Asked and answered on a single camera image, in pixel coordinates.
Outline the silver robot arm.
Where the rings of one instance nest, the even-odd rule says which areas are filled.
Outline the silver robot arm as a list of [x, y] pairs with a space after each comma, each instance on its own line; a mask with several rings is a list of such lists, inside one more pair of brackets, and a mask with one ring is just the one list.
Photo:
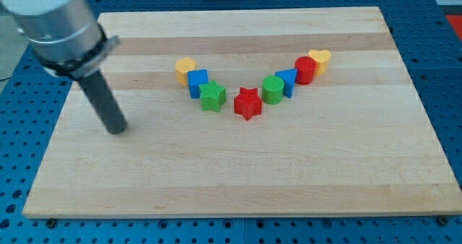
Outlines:
[[55, 77], [91, 76], [120, 45], [108, 38], [87, 0], [1, 0], [45, 70]]

